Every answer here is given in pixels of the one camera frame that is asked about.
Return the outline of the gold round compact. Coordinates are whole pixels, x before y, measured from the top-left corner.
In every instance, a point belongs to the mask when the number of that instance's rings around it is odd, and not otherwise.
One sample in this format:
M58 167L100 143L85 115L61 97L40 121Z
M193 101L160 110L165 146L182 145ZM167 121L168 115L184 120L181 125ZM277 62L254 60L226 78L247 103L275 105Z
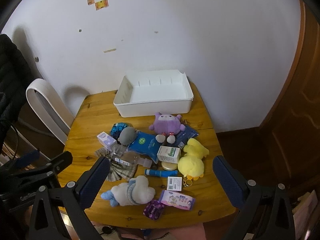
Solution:
M161 166L166 171L174 171L177 169L177 164L169 163L169 162L165 162L165 161L161 162Z

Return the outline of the yellow duck plush toy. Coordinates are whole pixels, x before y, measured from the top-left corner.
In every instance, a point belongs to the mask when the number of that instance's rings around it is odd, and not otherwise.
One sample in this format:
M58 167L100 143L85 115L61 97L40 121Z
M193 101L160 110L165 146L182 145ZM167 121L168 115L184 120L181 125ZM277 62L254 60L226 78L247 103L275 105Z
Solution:
M183 148L184 155L178 161L178 171L188 180L198 180L204 175L203 158L209 155L209 150L194 138L188 140Z

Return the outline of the pink tissue pack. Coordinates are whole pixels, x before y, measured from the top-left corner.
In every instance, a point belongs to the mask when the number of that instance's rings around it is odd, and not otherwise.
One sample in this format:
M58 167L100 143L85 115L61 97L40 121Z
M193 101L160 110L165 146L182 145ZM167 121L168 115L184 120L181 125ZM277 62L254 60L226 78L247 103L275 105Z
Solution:
M177 191L163 190L158 201L167 206L190 211L195 203L195 198Z

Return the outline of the small white barcode box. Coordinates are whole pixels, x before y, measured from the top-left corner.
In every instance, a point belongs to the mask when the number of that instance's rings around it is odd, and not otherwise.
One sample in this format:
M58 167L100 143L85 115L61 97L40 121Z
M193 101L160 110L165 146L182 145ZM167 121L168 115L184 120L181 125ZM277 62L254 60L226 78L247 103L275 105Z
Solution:
M167 190L182 191L182 177L168 177Z

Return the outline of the white blue plush toy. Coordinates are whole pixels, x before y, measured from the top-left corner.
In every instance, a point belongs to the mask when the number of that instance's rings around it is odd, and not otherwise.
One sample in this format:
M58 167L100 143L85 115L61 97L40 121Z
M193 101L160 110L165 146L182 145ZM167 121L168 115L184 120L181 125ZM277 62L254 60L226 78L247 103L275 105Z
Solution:
M142 205L151 202L156 194L145 176L131 178L127 183L121 183L103 192L101 198L108 200L112 207Z

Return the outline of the white green medicine box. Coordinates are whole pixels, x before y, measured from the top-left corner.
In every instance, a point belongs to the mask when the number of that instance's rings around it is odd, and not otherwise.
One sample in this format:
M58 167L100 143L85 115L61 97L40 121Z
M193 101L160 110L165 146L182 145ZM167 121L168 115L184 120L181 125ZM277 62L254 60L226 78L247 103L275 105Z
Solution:
M161 146L158 150L157 157L159 161L178 164L181 157L181 149L178 147Z

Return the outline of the small lavender box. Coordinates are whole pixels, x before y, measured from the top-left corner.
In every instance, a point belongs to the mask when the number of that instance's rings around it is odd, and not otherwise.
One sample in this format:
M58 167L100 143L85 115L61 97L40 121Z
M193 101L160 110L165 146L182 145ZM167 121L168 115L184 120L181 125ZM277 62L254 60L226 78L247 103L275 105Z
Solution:
M111 151L112 147L117 144L116 139L108 135L106 132L101 132L97 135L98 141L106 148Z

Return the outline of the clear plastic bottle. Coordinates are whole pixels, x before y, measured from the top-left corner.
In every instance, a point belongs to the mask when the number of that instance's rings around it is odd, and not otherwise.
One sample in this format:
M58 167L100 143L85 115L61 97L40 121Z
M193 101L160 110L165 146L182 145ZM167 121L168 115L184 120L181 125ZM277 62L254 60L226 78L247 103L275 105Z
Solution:
M143 167L150 168L152 160L143 158L139 153L129 150L123 145L113 145L111 148L111 158L125 166L142 165Z

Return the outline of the blue cream tube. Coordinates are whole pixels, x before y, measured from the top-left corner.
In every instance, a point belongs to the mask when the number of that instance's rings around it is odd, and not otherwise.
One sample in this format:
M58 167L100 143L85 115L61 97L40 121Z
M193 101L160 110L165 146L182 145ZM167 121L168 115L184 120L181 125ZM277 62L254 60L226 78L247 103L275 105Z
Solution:
M167 177L175 177L178 175L177 170L173 171L161 171L161 170L151 170L151 169L146 169L144 174L146 176L154 176L154 177L162 177L162 178L167 178Z

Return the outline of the dark blue tissue pack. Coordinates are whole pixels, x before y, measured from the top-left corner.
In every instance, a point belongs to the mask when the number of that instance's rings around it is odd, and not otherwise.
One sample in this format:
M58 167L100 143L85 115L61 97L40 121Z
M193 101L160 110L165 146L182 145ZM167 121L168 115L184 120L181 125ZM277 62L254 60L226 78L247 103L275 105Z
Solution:
M176 140L171 146L183 149L189 139L195 138L198 135L199 135L199 133L195 129L191 128L188 125L185 125L185 129L183 131L180 131L176 135L176 137L175 137Z

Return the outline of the blue Hiipapa wipes pack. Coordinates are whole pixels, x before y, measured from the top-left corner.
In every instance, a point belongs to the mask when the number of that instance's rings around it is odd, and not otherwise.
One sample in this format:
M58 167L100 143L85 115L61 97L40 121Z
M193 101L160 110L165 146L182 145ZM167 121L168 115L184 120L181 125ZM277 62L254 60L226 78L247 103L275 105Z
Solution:
M128 149L142 155L147 155L154 163L158 163L157 153L162 143L156 140L152 134L138 131L135 140L129 144Z

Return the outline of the purple dotted packet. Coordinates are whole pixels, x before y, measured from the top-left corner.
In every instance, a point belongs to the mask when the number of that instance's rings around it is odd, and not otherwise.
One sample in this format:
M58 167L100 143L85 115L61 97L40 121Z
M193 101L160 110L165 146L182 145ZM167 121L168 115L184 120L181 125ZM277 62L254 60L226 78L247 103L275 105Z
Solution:
M165 205L161 203L159 200L153 199L148 205L145 207L143 211L143 215L148 217L151 220L157 220L161 216Z

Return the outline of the grey plush mouse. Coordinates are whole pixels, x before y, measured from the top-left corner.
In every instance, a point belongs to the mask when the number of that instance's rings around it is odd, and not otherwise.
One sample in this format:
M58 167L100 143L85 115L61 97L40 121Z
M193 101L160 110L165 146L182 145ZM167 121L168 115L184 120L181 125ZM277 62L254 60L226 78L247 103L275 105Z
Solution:
M120 142L121 145L129 145L132 142L134 142L136 137L137 137L136 129L134 127L126 127L121 131L118 141Z

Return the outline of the plaid fabric bow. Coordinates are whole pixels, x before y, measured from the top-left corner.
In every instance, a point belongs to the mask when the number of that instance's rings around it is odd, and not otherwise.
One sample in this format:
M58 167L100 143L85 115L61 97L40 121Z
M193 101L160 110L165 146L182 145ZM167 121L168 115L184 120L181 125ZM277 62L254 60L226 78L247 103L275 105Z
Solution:
M118 180L126 180L129 181L131 178L134 177L137 167L136 166L126 166L122 165L115 160L111 158L111 153L106 148L102 147L95 151L95 156L97 158L99 157L105 157L110 162L110 171L106 178L109 182L114 182Z

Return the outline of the purple plush toy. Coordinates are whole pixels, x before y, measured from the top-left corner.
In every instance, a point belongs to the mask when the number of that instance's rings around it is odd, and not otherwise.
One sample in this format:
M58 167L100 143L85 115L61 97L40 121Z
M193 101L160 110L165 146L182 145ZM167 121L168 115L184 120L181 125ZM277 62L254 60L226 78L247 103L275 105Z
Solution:
M162 114L157 112L153 124L149 126L150 131L156 133L156 140L159 143L167 142L173 144L176 135L185 130L185 125L181 123L181 115Z

